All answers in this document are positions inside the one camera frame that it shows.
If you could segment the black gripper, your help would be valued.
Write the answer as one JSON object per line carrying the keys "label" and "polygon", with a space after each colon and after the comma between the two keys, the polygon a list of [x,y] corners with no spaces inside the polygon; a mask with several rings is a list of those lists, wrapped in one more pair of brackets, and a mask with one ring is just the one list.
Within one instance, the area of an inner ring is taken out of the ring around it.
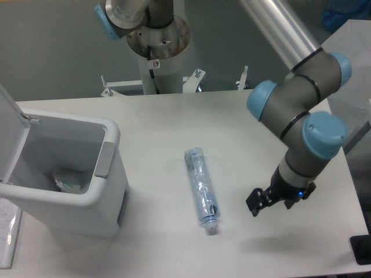
{"label": "black gripper", "polygon": [[299,188],[285,181],[277,167],[271,177],[270,186],[263,190],[255,188],[246,199],[246,204],[254,217],[262,209],[271,207],[279,201],[284,201],[287,209],[291,209],[300,200],[307,200],[316,189],[314,182],[309,182],[304,188]]}

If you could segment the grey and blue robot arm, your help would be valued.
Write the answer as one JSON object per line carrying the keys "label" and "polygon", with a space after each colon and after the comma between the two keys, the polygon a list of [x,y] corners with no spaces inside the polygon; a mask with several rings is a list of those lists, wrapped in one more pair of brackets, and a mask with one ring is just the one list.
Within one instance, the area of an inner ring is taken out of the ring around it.
{"label": "grey and blue robot arm", "polygon": [[[352,68],[346,56],[321,48],[286,1],[241,4],[292,73],[281,85],[261,82],[246,102],[250,113],[288,148],[270,186],[252,190],[246,200],[251,213],[258,215],[280,201],[291,208],[307,199],[317,176],[343,146],[347,138],[343,121],[312,108],[345,85]],[[190,40],[188,26],[174,15],[172,1],[104,1],[94,10],[107,35],[113,40],[126,38],[143,59],[146,94],[183,91],[181,77],[160,71]]]}

